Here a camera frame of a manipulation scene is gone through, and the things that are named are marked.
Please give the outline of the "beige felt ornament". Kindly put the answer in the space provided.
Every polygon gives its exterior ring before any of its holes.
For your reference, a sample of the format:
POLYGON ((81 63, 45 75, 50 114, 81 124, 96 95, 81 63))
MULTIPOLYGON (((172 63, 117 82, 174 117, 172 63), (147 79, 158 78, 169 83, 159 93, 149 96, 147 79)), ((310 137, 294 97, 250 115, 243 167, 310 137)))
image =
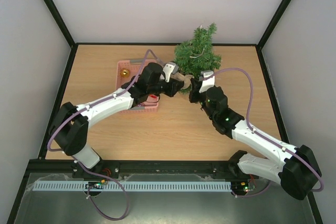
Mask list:
POLYGON ((175 80, 184 82, 183 87, 181 88, 181 92, 186 91, 190 85, 191 85, 191 79, 194 78, 192 74, 182 74, 180 72, 177 72, 175 74, 171 74, 171 77, 175 80))

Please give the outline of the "clear led string lights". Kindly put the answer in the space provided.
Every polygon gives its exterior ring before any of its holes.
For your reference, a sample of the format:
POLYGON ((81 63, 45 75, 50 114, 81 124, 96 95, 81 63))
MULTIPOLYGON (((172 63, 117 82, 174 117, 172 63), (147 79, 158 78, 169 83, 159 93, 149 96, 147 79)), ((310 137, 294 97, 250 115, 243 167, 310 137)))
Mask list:
POLYGON ((192 39, 193 51, 190 58, 195 59, 200 57, 205 51, 206 44, 206 29, 200 25, 194 30, 194 37, 192 39))

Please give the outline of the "small green christmas tree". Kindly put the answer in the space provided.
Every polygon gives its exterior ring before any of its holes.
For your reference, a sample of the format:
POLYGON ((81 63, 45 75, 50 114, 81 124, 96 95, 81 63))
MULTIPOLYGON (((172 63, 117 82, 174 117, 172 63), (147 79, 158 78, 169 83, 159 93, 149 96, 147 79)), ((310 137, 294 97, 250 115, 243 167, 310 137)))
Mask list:
POLYGON ((191 78, 198 78, 205 70, 218 70, 222 58, 214 53, 213 35, 217 32, 215 23, 208 27, 197 27, 193 38, 182 42, 174 49, 174 63, 178 65, 178 72, 186 77, 185 86, 181 94, 188 94, 191 90, 191 78))

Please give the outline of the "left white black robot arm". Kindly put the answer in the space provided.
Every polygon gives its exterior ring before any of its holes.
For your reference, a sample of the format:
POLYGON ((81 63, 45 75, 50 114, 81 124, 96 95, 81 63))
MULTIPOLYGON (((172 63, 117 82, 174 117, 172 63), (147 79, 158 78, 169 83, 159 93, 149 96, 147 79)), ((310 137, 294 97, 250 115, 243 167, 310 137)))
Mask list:
POLYGON ((173 62, 165 66, 151 62, 139 76, 101 99, 80 105, 63 104, 49 128, 50 139, 89 176, 98 176, 103 170, 103 160, 87 142, 89 129, 113 114, 149 103, 152 95, 173 97, 184 85, 171 76, 178 68, 173 62))

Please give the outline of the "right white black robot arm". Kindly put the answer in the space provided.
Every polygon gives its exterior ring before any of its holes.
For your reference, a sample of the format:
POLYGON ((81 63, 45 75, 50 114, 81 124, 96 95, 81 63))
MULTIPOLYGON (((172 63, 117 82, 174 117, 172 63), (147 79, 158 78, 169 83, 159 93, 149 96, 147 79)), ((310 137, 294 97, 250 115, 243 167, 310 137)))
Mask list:
POLYGON ((238 151, 229 164, 229 172, 239 178, 244 174, 257 175, 279 184, 297 200, 303 200, 313 190, 321 170, 313 151, 280 141, 247 123, 247 120, 228 106, 228 98, 214 81, 191 79, 189 100, 199 103, 221 135, 242 142, 263 155, 253 156, 238 151))

